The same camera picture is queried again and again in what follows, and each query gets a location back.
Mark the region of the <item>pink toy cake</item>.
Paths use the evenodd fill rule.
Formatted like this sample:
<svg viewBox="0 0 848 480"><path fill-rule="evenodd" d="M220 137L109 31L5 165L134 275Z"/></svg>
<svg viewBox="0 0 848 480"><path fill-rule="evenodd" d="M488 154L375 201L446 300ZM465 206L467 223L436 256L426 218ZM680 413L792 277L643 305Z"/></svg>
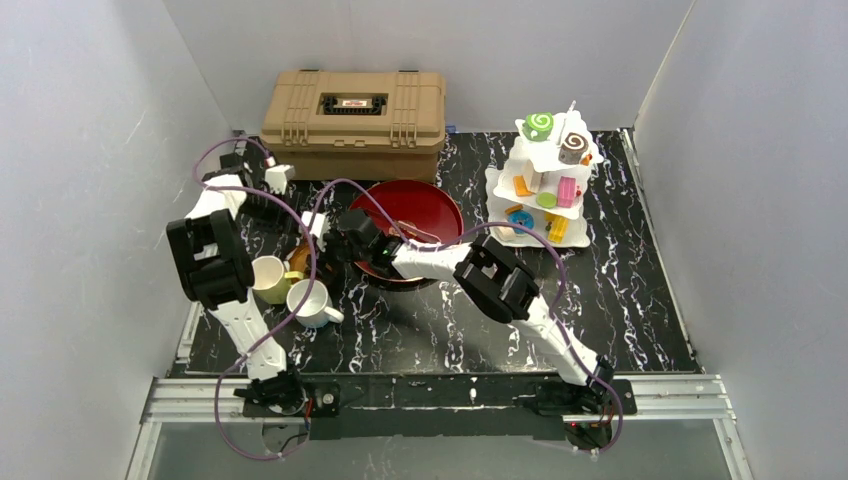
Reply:
<svg viewBox="0 0 848 480"><path fill-rule="evenodd" d="M574 177L561 176L557 186L557 206L571 208L578 196L578 184Z"/></svg>

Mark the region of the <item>white tiered cake stand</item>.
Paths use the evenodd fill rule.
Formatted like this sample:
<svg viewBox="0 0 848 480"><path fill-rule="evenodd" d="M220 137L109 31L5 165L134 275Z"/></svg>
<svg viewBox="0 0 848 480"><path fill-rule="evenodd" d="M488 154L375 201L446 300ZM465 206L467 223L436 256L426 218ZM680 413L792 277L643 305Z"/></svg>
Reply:
<svg viewBox="0 0 848 480"><path fill-rule="evenodd" d="M518 136L507 160L486 170L490 222L508 222L493 235L511 247L541 244L518 227L533 230L555 248L590 245L584 203L596 165L604 161L582 114L539 112L515 121Z"/></svg>

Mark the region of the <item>yellow toy cake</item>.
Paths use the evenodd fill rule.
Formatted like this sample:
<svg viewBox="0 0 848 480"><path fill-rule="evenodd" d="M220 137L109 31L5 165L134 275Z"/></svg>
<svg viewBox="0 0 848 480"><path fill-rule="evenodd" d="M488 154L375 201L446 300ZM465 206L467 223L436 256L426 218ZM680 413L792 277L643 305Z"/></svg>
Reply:
<svg viewBox="0 0 848 480"><path fill-rule="evenodd" d="M563 216L547 213L546 232L550 243L562 243L569 226L569 219Z"/></svg>

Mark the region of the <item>green swirl roll cake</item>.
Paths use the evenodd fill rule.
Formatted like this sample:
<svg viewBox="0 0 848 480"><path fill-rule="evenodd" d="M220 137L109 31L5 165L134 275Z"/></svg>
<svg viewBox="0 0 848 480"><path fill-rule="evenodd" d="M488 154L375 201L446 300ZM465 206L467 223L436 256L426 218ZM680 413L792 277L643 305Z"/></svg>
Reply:
<svg viewBox="0 0 848 480"><path fill-rule="evenodd" d="M521 132L531 142L544 142L549 138L554 124L555 119L552 113L532 113L525 117Z"/></svg>

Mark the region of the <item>green toy macaron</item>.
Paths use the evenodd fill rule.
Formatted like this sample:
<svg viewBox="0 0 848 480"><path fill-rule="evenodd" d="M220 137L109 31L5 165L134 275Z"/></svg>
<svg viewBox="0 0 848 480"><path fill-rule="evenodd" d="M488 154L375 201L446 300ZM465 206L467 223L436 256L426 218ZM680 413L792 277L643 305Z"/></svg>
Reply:
<svg viewBox="0 0 848 480"><path fill-rule="evenodd" d="M556 208L558 197L550 192L540 192L536 195L536 203L543 209Z"/></svg>

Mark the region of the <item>white toy cake slice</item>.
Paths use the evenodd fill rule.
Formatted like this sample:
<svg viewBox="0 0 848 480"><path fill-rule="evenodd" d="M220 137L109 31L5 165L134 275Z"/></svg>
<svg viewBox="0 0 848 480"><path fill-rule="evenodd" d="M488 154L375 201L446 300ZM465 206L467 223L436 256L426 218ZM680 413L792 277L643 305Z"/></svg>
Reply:
<svg viewBox="0 0 848 480"><path fill-rule="evenodd" d="M522 176L525 179L527 187L534 194L537 194L542 186L544 173L536 171L532 161L526 161L522 170Z"/></svg>

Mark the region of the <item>tan plastic toolbox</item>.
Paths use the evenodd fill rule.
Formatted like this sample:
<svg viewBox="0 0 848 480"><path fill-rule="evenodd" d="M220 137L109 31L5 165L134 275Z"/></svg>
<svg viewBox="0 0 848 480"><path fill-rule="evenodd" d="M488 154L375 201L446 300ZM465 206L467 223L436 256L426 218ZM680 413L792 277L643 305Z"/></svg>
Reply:
<svg viewBox="0 0 848 480"><path fill-rule="evenodd" d="M259 137L300 180L436 179L447 130L434 72L281 73Z"/></svg>

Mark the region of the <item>yellow green mug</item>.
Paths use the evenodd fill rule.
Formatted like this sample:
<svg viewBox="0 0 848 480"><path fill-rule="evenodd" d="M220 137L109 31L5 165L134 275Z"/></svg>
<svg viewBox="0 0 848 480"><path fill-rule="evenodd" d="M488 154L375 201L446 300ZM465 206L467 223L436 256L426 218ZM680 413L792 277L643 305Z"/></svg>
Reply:
<svg viewBox="0 0 848 480"><path fill-rule="evenodd" d="M272 255L254 259L252 267L255 277L253 291L270 305L285 304L292 285L304 278L302 273L290 271L283 260Z"/></svg>

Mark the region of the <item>blue toy donut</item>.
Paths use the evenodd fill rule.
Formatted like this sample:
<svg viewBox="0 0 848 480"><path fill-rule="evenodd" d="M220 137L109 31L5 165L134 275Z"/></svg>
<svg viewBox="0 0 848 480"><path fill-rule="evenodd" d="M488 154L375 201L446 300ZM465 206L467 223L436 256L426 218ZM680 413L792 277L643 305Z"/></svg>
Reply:
<svg viewBox="0 0 848 480"><path fill-rule="evenodd" d="M533 230L535 220L533 216L523 209L515 210L507 214L507 221L513 226L515 235L526 235L528 230Z"/></svg>

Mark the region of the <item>orange round toy biscuit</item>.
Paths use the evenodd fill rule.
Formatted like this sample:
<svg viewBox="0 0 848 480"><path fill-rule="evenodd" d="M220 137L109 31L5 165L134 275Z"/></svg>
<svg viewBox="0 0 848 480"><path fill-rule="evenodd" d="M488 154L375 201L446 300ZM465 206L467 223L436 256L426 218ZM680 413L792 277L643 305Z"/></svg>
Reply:
<svg viewBox="0 0 848 480"><path fill-rule="evenodd" d="M511 207L509 207L509 208L506 208L506 209L504 210L504 213L505 213L505 215L507 215L507 216L508 216L508 215L511 215L511 214L516 213L516 212L521 211L521 210L523 210L523 205L521 205L521 204L516 204L516 205L513 205L513 206L511 206Z"/></svg>

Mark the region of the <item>pink handled metal tongs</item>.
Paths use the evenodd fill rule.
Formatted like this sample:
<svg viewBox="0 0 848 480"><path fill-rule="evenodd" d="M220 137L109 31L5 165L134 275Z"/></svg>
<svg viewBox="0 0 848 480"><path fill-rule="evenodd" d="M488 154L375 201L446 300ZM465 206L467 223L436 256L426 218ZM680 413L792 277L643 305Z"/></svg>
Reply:
<svg viewBox="0 0 848 480"><path fill-rule="evenodd" d="M419 243L440 244L442 242L440 237L434 233L420 229L415 224L403 220L395 220L394 223L389 226L389 233L392 235L403 236L404 238L414 240Z"/></svg>

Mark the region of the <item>red round tray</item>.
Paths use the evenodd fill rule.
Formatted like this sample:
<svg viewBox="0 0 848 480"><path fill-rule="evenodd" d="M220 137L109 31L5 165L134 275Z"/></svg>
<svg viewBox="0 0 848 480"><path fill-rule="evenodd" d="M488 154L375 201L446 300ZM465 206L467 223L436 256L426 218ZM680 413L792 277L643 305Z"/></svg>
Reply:
<svg viewBox="0 0 848 480"><path fill-rule="evenodd" d="M395 220L408 221L418 228L434 233L442 242L454 239L463 233L464 219L459 206L438 187L416 180L391 180L376 184L367 189L368 193ZM389 233L389 223L379 213L375 203L360 194L349 210L363 209L375 224L385 233ZM396 284L411 284L424 280L422 277L402 279L384 279L371 273L363 263L354 263L363 273L372 278Z"/></svg>

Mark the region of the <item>orange toy cake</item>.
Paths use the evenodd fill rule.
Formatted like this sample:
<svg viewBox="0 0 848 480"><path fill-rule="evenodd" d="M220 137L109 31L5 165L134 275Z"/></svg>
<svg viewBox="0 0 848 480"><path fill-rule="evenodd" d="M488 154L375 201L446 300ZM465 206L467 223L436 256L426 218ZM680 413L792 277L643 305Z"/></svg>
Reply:
<svg viewBox="0 0 848 480"><path fill-rule="evenodd" d="M527 197L534 194L534 192L527 187L522 175L516 175L513 177L513 188L515 195L518 197Z"/></svg>

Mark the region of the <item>white grey mug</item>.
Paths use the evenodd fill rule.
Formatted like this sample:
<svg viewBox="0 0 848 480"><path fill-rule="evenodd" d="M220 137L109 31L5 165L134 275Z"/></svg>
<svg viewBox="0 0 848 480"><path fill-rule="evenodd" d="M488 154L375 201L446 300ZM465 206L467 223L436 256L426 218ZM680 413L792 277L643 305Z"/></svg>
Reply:
<svg viewBox="0 0 848 480"><path fill-rule="evenodd" d="M299 281L293 284L287 293L286 306L289 310L294 312L295 308L300 306L295 314L297 321L302 326L312 329L322 328L331 323L341 324L344 321L344 315L333 306L327 287L316 280L312 284L310 293L307 294L309 284L308 280Z"/></svg>

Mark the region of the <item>wooden coaster stack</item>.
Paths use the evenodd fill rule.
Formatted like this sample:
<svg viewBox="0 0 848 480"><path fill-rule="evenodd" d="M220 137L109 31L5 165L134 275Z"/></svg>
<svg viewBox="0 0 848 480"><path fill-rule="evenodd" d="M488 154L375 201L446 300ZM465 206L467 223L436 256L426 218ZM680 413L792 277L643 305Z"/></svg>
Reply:
<svg viewBox="0 0 848 480"><path fill-rule="evenodd" d="M315 245L311 250L306 241L295 247L287 257L288 269L309 276L318 266L320 249Z"/></svg>

